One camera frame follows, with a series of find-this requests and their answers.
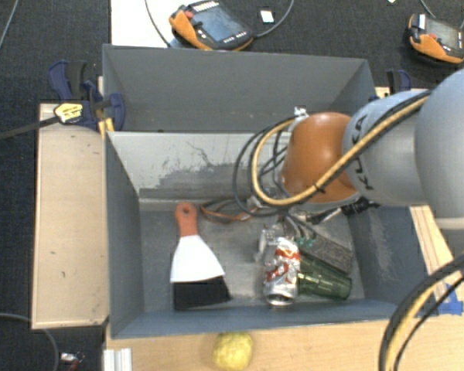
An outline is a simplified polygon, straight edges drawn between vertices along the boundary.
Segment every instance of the yellow ball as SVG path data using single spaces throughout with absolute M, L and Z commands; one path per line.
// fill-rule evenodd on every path
M 242 371 L 253 354 L 253 339 L 246 332 L 224 332 L 218 335 L 213 361 L 226 371 Z

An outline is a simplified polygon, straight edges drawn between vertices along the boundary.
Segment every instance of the device screen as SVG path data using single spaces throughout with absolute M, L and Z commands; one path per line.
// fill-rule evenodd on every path
M 243 31 L 237 22 L 220 9 L 200 12 L 199 20 L 206 23 L 206 31 L 216 41 L 221 41 Z
M 455 47 L 459 43 L 457 29 L 444 25 L 443 23 L 428 19 L 428 23 L 426 24 L 426 32 L 428 34 L 436 34 L 437 37 L 442 39 L 442 44 L 446 46 Z

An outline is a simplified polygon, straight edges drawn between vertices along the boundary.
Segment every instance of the wooden table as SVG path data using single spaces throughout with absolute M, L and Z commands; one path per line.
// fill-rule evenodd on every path
M 42 105 L 42 118 L 53 105 Z M 39 133 L 33 328 L 101 325 L 109 313 L 103 229 L 102 138 L 55 124 Z M 452 258 L 428 207 L 411 213 L 428 269 Z M 457 290 L 464 301 L 464 287 Z M 253 331 L 247 370 L 373 370 L 385 321 Z M 131 348 L 133 370 L 217 370 L 216 334 L 111 340 Z M 412 340 L 401 369 L 464 370 L 464 314 L 431 318 Z

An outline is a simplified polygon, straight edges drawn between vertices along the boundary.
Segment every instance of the gray bin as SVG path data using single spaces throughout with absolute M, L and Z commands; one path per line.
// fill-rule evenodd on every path
M 104 92 L 122 92 L 128 109 L 124 131 L 105 142 L 113 338 L 388 318 L 425 276 L 408 210 L 372 209 L 322 227 L 355 248 L 347 301 L 304 298 L 270 309 L 259 295 L 261 268 L 253 258 L 264 222 L 224 228 L 200 220 L 234 299 L 192 311 L 172 307 L 177 202 L 231 196 L 242 144 L 290 116 L 293 106 L 353 114 L 374 94 L 366 61 L 105 46 Z

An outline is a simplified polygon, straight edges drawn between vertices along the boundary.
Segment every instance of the handheld device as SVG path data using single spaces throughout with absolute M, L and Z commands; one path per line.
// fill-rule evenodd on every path
M 427 14 L 413 14 L 408 23 L 409 42 L 416 51 L 439 62 L 464 61 L 461 29 Z
M 254 38 L 253 32 L 218 0 L 181 5 L 169 22 L 177 35 L 199 49 L 238 51 Z

